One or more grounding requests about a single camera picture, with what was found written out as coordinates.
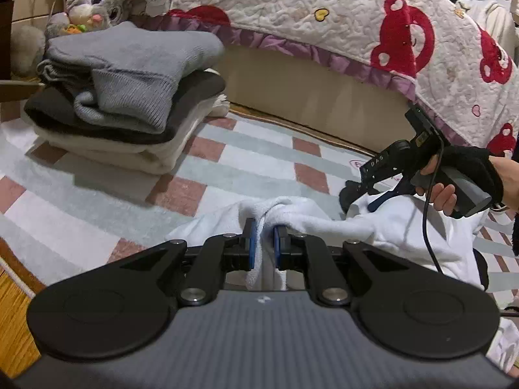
person's hand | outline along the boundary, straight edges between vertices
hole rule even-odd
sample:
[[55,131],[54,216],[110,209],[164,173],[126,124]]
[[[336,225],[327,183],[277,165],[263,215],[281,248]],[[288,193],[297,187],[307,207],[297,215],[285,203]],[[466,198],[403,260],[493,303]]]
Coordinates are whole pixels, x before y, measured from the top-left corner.
[[[429,163],[420,171],[422,175],[429,175],[434,172],[436,168],[436,164],[438,163],[438,155],[434,155]],[[447,216],[450,216],[454,210],[454,206],[456,206],[456,195],[455,187],[452,184],[449,184],[445,187],[441,183],[437,183],[433,186],[431,191],[431,203],[438,212],[443,211],[443,213]],[[425,194],[425,189],[421,187],[416,188],[416,192],[419,196],[423,196]]]

black glove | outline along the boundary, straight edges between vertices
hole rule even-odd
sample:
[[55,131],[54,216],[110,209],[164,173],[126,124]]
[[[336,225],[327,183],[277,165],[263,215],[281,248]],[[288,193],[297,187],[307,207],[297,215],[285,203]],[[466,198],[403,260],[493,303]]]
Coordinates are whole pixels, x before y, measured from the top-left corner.
[[503,182],[489,160],[488,149],[475,146],[447,146],[443,151],[441,166],[450,166],[465,174],[492,197],[492,202],[503,200]]

white garment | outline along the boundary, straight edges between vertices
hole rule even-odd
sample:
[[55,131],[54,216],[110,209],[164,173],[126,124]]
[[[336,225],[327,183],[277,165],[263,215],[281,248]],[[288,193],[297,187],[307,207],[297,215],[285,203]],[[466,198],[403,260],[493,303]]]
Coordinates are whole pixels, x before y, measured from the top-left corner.
[[[227,274],[227,283],[243,285],[253,290],[285,290],[290,275],[276,270],[273,262],[273,227],[286,225],[305,234],[316,235],[330,246],[342,246],[346,239],[365,241],[387,252],[434,270],[421,231],[423,200],[416,196],[394,197],[374,213],[368,204],[377,196],[357,200],[344,221],[331,220],[313,201],[302,197],[278,197],[261,202],[243,201],[206,214],[174,229],[167,240],[182,239],[189,245],[202,245],[212,235],[226,232],[241,234],[247,218],[258,222],[255,267],[251,272]],[[479,288],[476,259],[472,251],[472,234],[477,232],[486,212],[470,218],[453,219],[434,209],[429,210],[427,231],[431,246],[446,275],[461,279]],[[504,371],[508,371],[519,351],[519,331],[515,325],[501,319],[499,331],[487,356]]]
[[486,30],[514,59],[518,44],[513,16],[506,7],[495,0],[458,0],[456,7],[466,12],[479,27]]
[[[115,140],[56,133],[35,124],[34,131],[52,146],[66,149],[93,161],[150,174],[164,174],[173,169],[198,124],[207,115],[227,115],[228,108],[229,102],[226,101],[225,95],[199,102],[181,123],[172,140],[155,145],[137,145]],[[24,118],[32,123],[26,115]]]
[[515,323],[501,318],[499,329],[490,344],[487,358],[508,373],[519,355],[519,331]]

black cable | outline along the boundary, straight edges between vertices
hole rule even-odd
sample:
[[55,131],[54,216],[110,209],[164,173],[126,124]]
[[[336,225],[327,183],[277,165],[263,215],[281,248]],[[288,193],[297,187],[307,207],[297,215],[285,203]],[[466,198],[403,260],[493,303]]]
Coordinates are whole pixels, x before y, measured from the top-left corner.
[[432,173],[431,181],[429,183],[429,188],[427,189],[424,213],[422,215],[422,234],[424,235],[425,246],[427,247],[427,250],[429,251],[429,254],[431,255],[434,266],[436,266],[436,269],[438,270],[438,272],[443,275],[442,267],[438,263],[438,259],[436,258],[434,252],[432,251],[431,243],[429,243],[429,237],[427,237],[427,212],[429,210],[429,203],[431,201],[432,186],[434,184],[434,180],[436,179],[436,174],[438,173],[438,170],[440,168],[440,163],[442,162],[443,150],[445,149],[445,144],[443,143],[442,137],[438,134],[438,132],[434,128],[433,128],[433,130],[434,130],[434,133],[437,135],[437,138],[440,140],[440,153],[438,155],[438,163],[436,164],[436,167],[434,168],[434,172]]
[[519,313],[509,310],[501,310],[499,315],[501,317],[519,317]]

folded gray sweater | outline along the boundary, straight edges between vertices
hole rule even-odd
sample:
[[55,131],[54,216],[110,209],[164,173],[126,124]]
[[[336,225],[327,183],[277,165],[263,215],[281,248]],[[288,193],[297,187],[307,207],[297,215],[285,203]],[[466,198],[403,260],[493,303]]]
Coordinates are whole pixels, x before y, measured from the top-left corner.
[[222,52],[209,32],[148,31],[123,22],[51,39],[38,73],[70,90],[74,111],[87,123],[159,134],[180,79],[213,66]]

